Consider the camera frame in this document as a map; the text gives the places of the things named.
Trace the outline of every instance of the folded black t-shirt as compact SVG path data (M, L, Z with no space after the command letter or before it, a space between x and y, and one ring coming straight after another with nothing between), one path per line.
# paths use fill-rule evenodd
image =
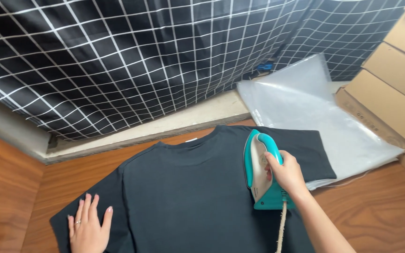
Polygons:
M294 155L305 181L336 178L318 131L260 126L217 126L179 145L159 142L123 162L88 190L100 196L100 221L113 206L109 253L274 252L281 210L255 210L243 155L252 129L270 135ZM69 253L67 215L50 222L59 250ZM297 210L289 210L282 252L313 252Z

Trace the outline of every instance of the black and white grid fabric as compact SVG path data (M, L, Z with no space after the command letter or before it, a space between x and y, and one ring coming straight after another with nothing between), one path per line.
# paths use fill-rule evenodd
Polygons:
M273 71L324 53L333 81L349 81L404 12L405 0L314 0Z
M350 79L404 5L405 0L0 0L0 102L59 138L76 141L233 89L243 73L278 49L283 50L275 70L324 51L333 78Z

